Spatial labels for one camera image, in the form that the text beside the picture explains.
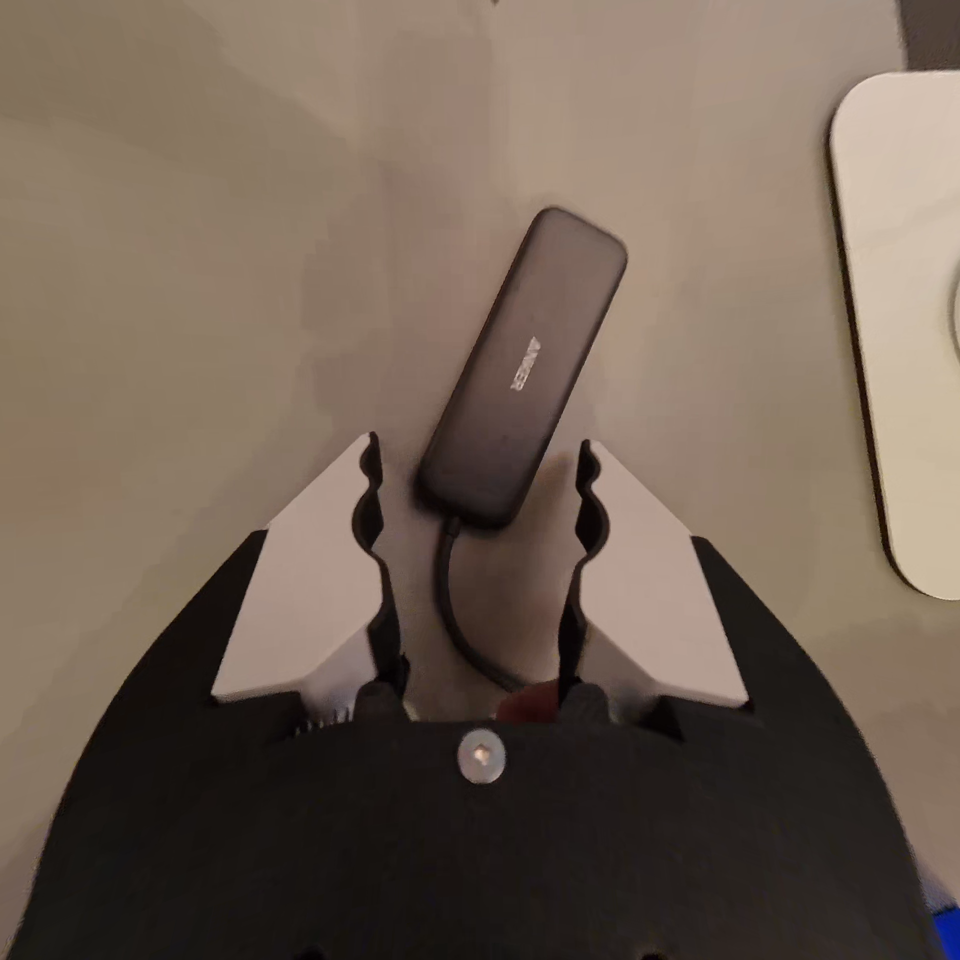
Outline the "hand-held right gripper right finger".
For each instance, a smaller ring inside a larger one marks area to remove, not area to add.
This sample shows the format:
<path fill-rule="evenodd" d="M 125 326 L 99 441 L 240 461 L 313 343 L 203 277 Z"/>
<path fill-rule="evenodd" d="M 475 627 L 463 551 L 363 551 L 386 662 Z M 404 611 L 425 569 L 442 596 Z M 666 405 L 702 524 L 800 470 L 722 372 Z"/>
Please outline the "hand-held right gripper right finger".
<path fill-rule="evenodd" d="M 583 557 L 558 627 L 560 695 L 579 683 L 637 724 L 662 698 L 738 710 L 749 694 L 683 522 L 595 439 L 581 443 Z"/>

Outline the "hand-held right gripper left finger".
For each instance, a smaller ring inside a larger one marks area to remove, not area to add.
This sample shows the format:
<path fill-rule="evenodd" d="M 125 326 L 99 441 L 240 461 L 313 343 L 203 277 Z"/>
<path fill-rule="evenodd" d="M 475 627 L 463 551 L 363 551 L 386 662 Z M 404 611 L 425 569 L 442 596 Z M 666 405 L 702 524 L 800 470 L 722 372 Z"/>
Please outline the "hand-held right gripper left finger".
<path fill-rule="evenodd" d="M 211 694 L 295 693 L 314 721 L 345 721 L 360 691 L 404 701 L 410 664 L 386 561 L 376 432 L 361 434 L 269 523 Z"/>

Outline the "black usb hub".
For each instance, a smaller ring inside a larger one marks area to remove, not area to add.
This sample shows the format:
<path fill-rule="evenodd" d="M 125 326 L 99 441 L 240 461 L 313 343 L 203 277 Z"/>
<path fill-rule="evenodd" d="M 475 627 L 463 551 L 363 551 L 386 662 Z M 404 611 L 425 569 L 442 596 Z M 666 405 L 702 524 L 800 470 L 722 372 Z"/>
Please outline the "black usb hub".
<path fill-rule="evenodd" d="M 475 529 L 513 522 L 627 264 L 593 222 L 534 216 L 420 461 L 424 503 Z"/>

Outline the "white book stand wooden board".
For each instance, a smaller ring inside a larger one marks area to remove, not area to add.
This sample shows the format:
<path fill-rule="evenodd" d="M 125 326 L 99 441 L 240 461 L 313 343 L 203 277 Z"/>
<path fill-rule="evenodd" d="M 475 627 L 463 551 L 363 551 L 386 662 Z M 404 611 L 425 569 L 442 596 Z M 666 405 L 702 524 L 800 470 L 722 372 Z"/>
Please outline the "white book stand wooden board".
<path fill-rule="evenodd" d="M 828 138 L 884 538 L 959 597 L 959 72 L 867 78 Z"/>

